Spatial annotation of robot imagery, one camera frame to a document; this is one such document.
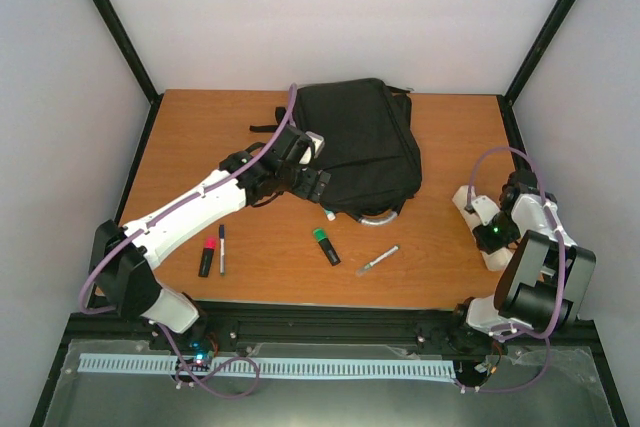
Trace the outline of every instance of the white pen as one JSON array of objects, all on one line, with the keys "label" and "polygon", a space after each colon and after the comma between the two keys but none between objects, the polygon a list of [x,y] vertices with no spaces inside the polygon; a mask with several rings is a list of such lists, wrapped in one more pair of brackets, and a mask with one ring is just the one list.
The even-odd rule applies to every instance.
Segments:
[{"label": "white pen", "polygon": [[218,227],[218,237],[220,237],[220,275],[224,275],[224,224]]},{"label": "white pen", "polygon": [[371,267],[373,267],[374,265],[376,265],[378,262],[383,261],[384,259],[386,259],[387,257],[389,257],[390,255],[393,255],[394,253],[396,253],[398,251],[398,249],[400,248],[399,245],[394,245],[393,247],[391,247],[389,250],[387,250],[384,254],[382,254],[379,257],[376,257],[375,259],[373,259],[371,262],[369,262],[367,265],[365,265],[364,267],[358,269],[356,271],[356,275],[359,277],[361,275],[363,275],[365,272],[367,272],[367,270],[371,269]]}]

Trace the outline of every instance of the black metal frame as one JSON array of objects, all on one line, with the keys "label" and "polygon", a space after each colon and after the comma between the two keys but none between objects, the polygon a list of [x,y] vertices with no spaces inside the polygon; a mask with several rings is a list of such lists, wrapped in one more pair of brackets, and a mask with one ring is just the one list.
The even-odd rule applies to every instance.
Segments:
[{"label": "black metal frame", "polygon": [[[133,180],[151,134],[162,95],[158,94],[142,61],[138,57],[118,15],[109,0],[93,0],[116,44],[122,51],[133,75],[150,103],[149,114],[136,151],[115,220],[119,222]],[[496,99],[510,146],[525,151],[514,115],[513,106],[526,82],[539,63],[562,21],[575,0],[557,0],[525,57],[509,89]],[[513,157],[516,168],[528,169],[528,164]],[[90,304],[98,306],[101,298],[92,296]],[[357,308],[321,308],[302,306],[271,306],[260,304],[200,303],[210,318],[217,319],[216,331],[222,349],[241,350],[259,342],[313,342],[391,344],[415,349],[423,354],[437,354],[452,360],[467,360],[441,342],[435,332],[445,331],[451,322],[451,312],[436,310],[376,310]],[[429,332],[426,342],[419,342],[420,333]],[[113,315],[86,317],[72,314],[61,339],[51,372],[43,389],[31,425],[44,423],[49,403],[60,376],[69,343],[74,339],[149,339],[151,327],[142,322],[126,322]],[[593,322],[577,322],[567,333],[556,333],[553,343],[560,346],[586,346],[593,353],[600,380],[604,386],[614,420],[619,426],[629,425],[616,390],[598,332]],[[514,344],[534,343],[532,339],[515,339]]]},{"label": "black metal frame", "polygon": [[[232,302],[199,302],[199,305],[209,318],[216,319],[215,332],[223,351],[242,353],[247,347],[254,347],[262,342],[384,344],[423,355],[440,355],[453,361],[477,358],[477,355],[460,354],[447,344],[445,332],[452,322],[451,313],[447,311],[326,308]],[[35,427],[44,423],[72,340],[149,340],[151,331],[152,327],[142,320],[127,322],[114,314],[97,317],[72,314],[31,425]],[[591,350],[614,421],[618,426],[628,426],[629,422],[594,323],[577,321],[567,332],[555,333],[552,342],[555,346],[588,347]],[[541,341],[518,338],[509,345],[537,343],[541,344]]]}]

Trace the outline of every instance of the pen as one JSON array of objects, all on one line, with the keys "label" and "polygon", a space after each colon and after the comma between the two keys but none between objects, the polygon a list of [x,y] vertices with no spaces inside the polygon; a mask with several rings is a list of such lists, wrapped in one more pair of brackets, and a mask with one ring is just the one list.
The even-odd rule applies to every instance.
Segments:
[{"label": "pen", "polygon": [[363,274],[365,274],[367,272],[367,270],[371,269],[371,267],[373,267],[374,265],[376,265],[378,262],[383,261],[384,259],[386,259],[387,257],[389,257],[390,255],[395,254],[398,249],[400,248],[399,245],[394,245],[393,247],[391,247],[389,250],[387,250],[384,254],[382,254],[379,257],[376,257],[375,259],[373,259],[371,262],[369,262],[367,265],[365,265],[364,267],[358,269],[356,271],[356,275],[359,277]]},{"label": "pen", "polygon": [[220,275],[224,275],[224,224],[218,227],[218,237],[220,237]]},{"label": "pen", "polygon": [[215,249],[216,239],[213,237],[207,238],[204,243],[204,249],[202,249],[202,257],[200,258],[200,269],[198,270],[199,277],[209,277],[209,269],[211,269]]}]

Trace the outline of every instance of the black backpack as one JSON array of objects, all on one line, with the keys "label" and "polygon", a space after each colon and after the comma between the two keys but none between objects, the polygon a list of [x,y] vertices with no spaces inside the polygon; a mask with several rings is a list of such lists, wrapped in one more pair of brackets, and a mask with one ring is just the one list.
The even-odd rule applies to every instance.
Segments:
[{"label": "black backpack", "polygon": [[[420,148],[411,130],[408,91],[379,79],[300,88],[293,111],[296,127],[322,135],[325,146],[311,167],[331,180],[320,205],[361,223],[393,220],[420,189]],[[284,108],[276,109],[278,122]],[[252,127],[265,131],[265,127]],[[391,210],[384,219],[367,219]]]}]

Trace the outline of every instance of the white wall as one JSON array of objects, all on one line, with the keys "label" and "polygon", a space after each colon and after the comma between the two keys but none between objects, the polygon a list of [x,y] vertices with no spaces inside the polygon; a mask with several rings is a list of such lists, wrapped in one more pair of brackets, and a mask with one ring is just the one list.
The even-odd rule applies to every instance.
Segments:
[{"label": "white wall", "polygon": [[112,0],[158,88],[504,93],[555,0]]},{"label": "white wall", "polygon": [[638,0],[578,0],[516,103],[527,149],[571,236],[595,251],[595,318],[631,425],[640,425]]},{"label": "white wall", "polygon": [[90,0],[0,0],[0,418],[28,425],[147,103]]}]

